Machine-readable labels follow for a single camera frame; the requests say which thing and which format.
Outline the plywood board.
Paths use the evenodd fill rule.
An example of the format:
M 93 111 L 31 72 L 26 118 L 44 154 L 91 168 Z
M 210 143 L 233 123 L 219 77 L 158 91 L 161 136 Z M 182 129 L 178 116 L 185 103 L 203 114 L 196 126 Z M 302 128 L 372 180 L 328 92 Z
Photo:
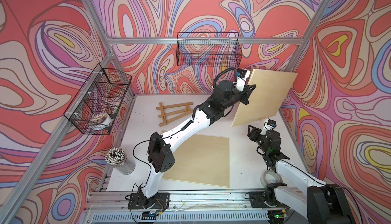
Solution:
M 175 164 L 163 179 L 230 187 L 230 140 L 196 134 L 174 152 Z
M 253 68 L 248 81 L 255 85 L 248 105 L 240 104 L 232 127 L 264 120 L 277 114 L 298 74 Z

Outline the wooden easel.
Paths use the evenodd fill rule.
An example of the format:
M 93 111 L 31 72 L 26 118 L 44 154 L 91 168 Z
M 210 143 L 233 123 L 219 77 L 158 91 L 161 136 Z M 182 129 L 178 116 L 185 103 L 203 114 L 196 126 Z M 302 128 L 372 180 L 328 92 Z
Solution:
M 186 102 L 180 104 L 166 105 L 159 103 L 159 106 L 156 107 L 157 111 L 160 111 L 158 117 L 162 120 L 159 124 L 160 127 L 166 126 L 178 119 L 181 119 L 187 115 L 192 114 L 193 109 L 190 107 L 193 105 L 193 102 Z

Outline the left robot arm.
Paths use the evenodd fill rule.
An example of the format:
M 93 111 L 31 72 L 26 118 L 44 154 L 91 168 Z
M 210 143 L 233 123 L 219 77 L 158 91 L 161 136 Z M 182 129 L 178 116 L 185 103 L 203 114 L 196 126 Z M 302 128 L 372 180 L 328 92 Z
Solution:
M 247 69 L 227 68 L 213 81 L 213 92 L 205 102 L 194 107 L 191 117 L 163 134 L 153 133 L 148 142 L 147 161 L 149 171 L 146 179 L 127 200 L 142 209 L 151 208 L 157 202 L 158 185 L 163 174 L 175 163 L 174 152 L 197 132 L 227 116 L 226 109 L 237 103 L 248 105 L 249 97 L 256 88 L 247 80 Z

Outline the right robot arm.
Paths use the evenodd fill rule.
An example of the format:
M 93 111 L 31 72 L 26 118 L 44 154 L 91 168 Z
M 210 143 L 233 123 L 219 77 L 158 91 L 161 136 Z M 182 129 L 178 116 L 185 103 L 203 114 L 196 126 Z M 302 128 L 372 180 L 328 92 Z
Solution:
M 310 224 L 354 224 L 344 188 L 319 180 L 294 165 L 281 151 L 276 125 L 273 120 L 268 120 L 263 129 L 249 125 L 247 136 L 257 143 L 256 152 L 262 156 L 267 173 L 285 177 L 298 191 L 281 180 L 268 183 L 261 192 L 247 193 L 252 207 L 289 207 Z

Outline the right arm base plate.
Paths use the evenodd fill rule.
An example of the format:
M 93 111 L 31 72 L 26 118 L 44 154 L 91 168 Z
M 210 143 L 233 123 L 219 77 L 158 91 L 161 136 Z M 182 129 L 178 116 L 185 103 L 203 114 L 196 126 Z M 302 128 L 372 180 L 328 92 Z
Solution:
M 250 191 L 247 192 L 244 195 L 244 198 L 246 200 L 250 201 L 250 205 L 252 208 L 284 208 L 289 209 L 287 205 L 284 205 L 282 203 L 278 204 L 268 204 L 265 199 L 265 192 L 264 191 Z

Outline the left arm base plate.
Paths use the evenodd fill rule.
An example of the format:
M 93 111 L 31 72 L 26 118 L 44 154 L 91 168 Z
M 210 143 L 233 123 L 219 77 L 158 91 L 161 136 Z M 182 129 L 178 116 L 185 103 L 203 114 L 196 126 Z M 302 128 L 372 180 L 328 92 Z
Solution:
M 127 195 L 125 199 L 128 200 L 129 210 L 166 210 L 169 208 L 170 193 L 158 192 L 154 196 L 147 198 L 142 192 L 136 192 Z

